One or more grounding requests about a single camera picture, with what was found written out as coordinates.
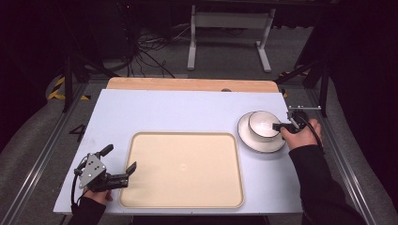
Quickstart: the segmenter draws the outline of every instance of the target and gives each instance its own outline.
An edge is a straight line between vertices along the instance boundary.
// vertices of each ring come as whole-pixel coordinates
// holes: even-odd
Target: person's arm
[[[321,126],[310,120],[318,136]],[[362,216],[345,202],[340,185],[335,182],[322,150],[309,128],[291,134],[282,128],[300,183],[300,198],[304,211],[303,224],[366,224]]]
[[[105,212],[106,202],[112,200],[111,191],[88,190],[80,200],[79,208],[68,225],[97,225]]]

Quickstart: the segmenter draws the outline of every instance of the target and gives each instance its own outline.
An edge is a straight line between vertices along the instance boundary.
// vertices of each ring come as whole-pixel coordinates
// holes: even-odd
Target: white plate
[[[281,133],[275,136],[271,142],[259,142],[253,138],[249,128],[249,118],[253,113],[254,112],[246,113],[240,118],[237,124],[237,132],[239,133],[240,139],[257,152],[271,153],[280,150],[285,143]]]

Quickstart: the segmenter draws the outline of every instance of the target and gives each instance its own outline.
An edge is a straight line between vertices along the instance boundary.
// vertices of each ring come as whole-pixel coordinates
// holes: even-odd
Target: rectangular plastic tray
[[[236,139],[229,133],[140,132],[120,203],[127,208],[237,208],[243,203]]]

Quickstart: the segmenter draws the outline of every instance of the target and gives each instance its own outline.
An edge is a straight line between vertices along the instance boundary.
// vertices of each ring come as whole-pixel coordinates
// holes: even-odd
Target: human hand
[[[318,121],[316,119],[310,119],[309,123],[313,126],[319,139],[322,140],[321,125],[318,123]],[[305,145],[317,144],[316,138],[308,126],[296,134],[290,133],[285,127],[281,127],[281,134],[286,140],[290,150]]]
[[[106,204],[107,201],[111,202],[114,200],[114,198],[112,198],[111,190],[105,190],[102,192],[93,192],[90,189],[85,189],[84,196],[101,204]]]

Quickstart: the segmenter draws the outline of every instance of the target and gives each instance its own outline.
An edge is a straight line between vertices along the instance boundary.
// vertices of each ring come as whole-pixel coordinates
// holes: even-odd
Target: person's left hand
[[[106,202],[111,202],[114,199],[112,198],[112,191],[111,190],[105,190],[102,192],[93,192],[91,190],[85,191],[84,196],[86,198],[90,198],[94,201],[96,201],[97,203],[101,203],[101,204],[106,204]]]

